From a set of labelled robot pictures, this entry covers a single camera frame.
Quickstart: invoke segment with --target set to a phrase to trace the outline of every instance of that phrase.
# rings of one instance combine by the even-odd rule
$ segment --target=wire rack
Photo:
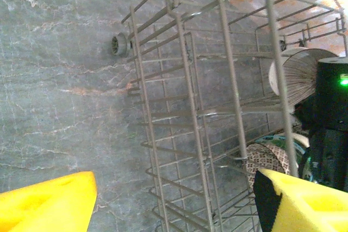
[[[289,137],[290,172],[297,176],[279,39],[287,46],[298,45],[299,39],[307,45],[338,34],[347,54],[340,10],[307,0],[265,0],[263,7],[242,14],[228,1],[142,0],[122,20],[129,33],[113,39],[115,54],[133,52],[127,62],[135,64],[137,78],[128,95],[143,110],[139,125],[145,127],[147,140],[141,145],[150,152],[146,173],[154,182],[149,193],[157,201],[152,210],[160,220],[156,231],[260,231],[247,182],[246,140],[272,131],[273,112],[282,113],[279,128]],[[304,7],[276,18],[274,6],[286,1]],[[151,5],[153,12],[146,14],[147,21],[138,21],[144,5]],[[294,18],[311,8],[322,11]],[[327,15],[334,18],[315,22]],[[259,26],[255,20],[266,22]],[[279,27],[279,21],[285,24]],[[244,30],[246,24],[254,31]],[[332,30],[313,34],[328,24]],[[256,81],[263,92],[241,97],[238,81],[255,79],[251,70],[241,78],[236,62],[259,65],[262,71],[263,63],[273,59],[280,96],[270,92],[262,73]],[[207,81],[216,83],[207,88]],[[265,115],[265,121],[248,126],[255,114]]]

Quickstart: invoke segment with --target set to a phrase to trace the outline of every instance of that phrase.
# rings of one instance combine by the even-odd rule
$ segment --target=rack wheel
[[[124,33],[119,33],[117,36],[114,36],[111,41],[113,54],[119,57],[127,57],[131,47],[132,44]]]

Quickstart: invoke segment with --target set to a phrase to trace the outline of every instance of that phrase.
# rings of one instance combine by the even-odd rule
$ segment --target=green indicator light
[[[348,86],[348,74],[344,73],[340,75],[340,85]]]
[[[347,80],[342,80],[341,85],[343,86],[348,86],[348,79]]]

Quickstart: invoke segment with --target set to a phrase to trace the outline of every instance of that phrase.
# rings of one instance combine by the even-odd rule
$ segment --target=gray marble surface
[[[142,115],[126,95],[135,71],[110,50],[139,1],[0,0],[0,192],[91,170],[98,198],[89,232],[158,225],[144,130],[132,125]],[[260,92],[245,86],[247,98]]]

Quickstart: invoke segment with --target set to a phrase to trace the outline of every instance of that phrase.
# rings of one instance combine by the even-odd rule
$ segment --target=yellow sponge
[[[271,170],[254,192],[263,232],[348,232],[348,193]]]
[[[92,172],[0,194],[0,232],[86,232],[97,197]]]

